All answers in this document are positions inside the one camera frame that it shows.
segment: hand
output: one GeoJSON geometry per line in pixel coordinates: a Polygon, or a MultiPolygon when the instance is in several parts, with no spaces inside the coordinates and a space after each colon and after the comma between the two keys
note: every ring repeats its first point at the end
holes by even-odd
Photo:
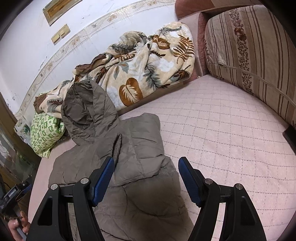
{"type": "MultiPolygon", "coordinates": [[[[23,211],[20,212],[20,215],[22,217],[20,219],[21,224],[23,226],[22,231],[26,234],[29,232],[29,228],[30,228],[31,224],[29,223],[28,217],[26,216],[26,214],[23,211]]],[[[16,241],[24,241],[17,231],[17,228],[19,227],[19,223],[18,223],[17,219],[10,220],[8,222],[8,227],[9,227],[9,230],[10,230],[13,238],[16,241]]]]}

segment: light switch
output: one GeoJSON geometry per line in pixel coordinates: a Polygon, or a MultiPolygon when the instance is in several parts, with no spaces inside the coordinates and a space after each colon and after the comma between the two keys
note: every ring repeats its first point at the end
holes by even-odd
{"type": "Polygon", "coordinates": [[[59,35],[64,38],[68,33],[70,32],[70,29],[68,27],[68,25],[66,24],[64,27],[62,27],[60,30],[59,30],[59,35]]]}
{"type": "Polygon", "coordinates": [[[60,36],[58,33],[56,33],[53,37],[52,37],[52,42],[56,43],[59,40],[60,36]]]}

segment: metal screw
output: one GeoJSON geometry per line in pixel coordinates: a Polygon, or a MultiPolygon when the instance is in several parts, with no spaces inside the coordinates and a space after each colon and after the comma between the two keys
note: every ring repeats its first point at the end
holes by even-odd
{"type": "Polygon", "coordinates": [[[210,178],[206,178],[205,183],[211,185],[213,183],[213,180],[210,178]]]}
{"type": "Polygon", "coordinates": [[[56,189],[57,189],[57,187],[58,187],[58,185],[57,185],[57,184],[52,184],[52,185],[50,186],[50,189],[51,189],[51,190],[56,190],[56,189]]]}
{"type": "Polygon", "coordinates": [[[82,184],[87,184],[88,181],[89,181],[89,180],[88,180],[87,178],[83,178],[83,179],[81,179],[80,182],[81,182],[82,184]]]}
{"type": "Polygon", "coordinates": [[[237,189],[239,189],[239,190],[242,190],[242,189],[244,188],[244,186],[243,186],[242,184],[240,184],[240,183],[237,183],[237,184],[235,185],[235,187],[236,187],[237,189]]]}

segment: green pillow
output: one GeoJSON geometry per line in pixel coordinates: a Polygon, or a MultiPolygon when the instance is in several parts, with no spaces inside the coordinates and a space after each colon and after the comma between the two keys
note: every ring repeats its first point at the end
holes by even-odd
{"type": "Polygon", "coordinates": [[[42,112],[35,113],[31,125],[31,146],[41,157],[49,157],[50,149],[62,137],[65,125],[61,119],[42,112]]]}

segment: wallpaper border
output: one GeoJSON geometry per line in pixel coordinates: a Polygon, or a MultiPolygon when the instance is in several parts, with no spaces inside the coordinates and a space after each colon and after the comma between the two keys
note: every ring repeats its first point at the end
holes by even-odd
{"type": "Polygon", "coordinates": [[[42,70],[38,73],[37,77],[31,84],[29,90],[26,93],[22,104],[15,114],[17,120],[19,120],[24,112],[26,112],[28,105],[31,103],[32,99],[35,97],[36,92],[42,85],[46,77],[50,72],[74,49],[79,47],[84,41],[89,39],[92,35],[96,34],[100,30],[117,23],[123,19],[130,17],[130,15],[140,13],[145,10],[150,10],[157,7],[168,6],[175,4],[176,0],[142,0],[139,2],[132,3],[130,5],[119,8],[113,12],[110,12],[96,21],[89,24],[87,27],[82,29],[80,32],[75,34],[70,40],[68,40],[44,65],[42,70]]]}

